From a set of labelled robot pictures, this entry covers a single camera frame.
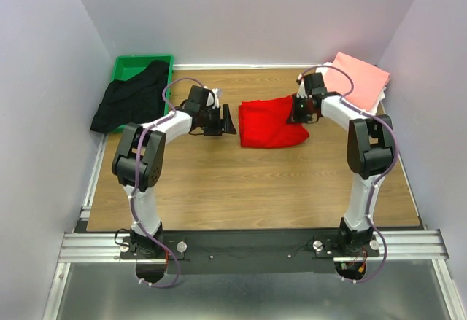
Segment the red t shirt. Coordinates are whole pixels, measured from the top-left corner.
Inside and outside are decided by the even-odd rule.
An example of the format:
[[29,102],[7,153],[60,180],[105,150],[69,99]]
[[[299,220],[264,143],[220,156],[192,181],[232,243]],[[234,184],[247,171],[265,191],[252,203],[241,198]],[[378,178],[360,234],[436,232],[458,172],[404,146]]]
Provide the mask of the red t shirt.
[[305,127],[287,122],[292,105],[291,95],[265,101],[242,101],[239,106],[241,147],[278,149],[306,141],[309,132]]

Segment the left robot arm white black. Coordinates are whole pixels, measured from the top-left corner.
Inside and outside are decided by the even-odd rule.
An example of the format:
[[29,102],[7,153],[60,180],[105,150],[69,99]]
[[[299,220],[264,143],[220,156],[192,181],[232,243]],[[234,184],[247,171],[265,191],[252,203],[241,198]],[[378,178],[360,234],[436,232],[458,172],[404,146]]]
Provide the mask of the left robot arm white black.
[[155,202],[166,145],[199,128],[202,136],[236,134],[229,105],[220,103],[222,90],[194,85],[188,97],[165,116],[124,127],[112,161],[112,173],[128,196],[133,222],[123,253],[159,258],[168,254]]

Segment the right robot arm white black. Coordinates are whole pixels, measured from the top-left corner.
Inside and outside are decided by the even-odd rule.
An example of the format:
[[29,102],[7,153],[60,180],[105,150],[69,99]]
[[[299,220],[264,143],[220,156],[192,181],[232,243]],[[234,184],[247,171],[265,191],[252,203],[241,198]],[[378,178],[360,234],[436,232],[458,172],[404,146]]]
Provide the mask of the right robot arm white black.
[[320,72],[299,74],[297,84],[289,123],[310,123],[313,118],[325,117],[347,132],[347,164],[353,183],[347,211],[331,246],[350,254],[373,239],[373,213],[380,185],[398,159],[392,120],[386,114],[378,117],[363,111],[341,94],[327,90]]

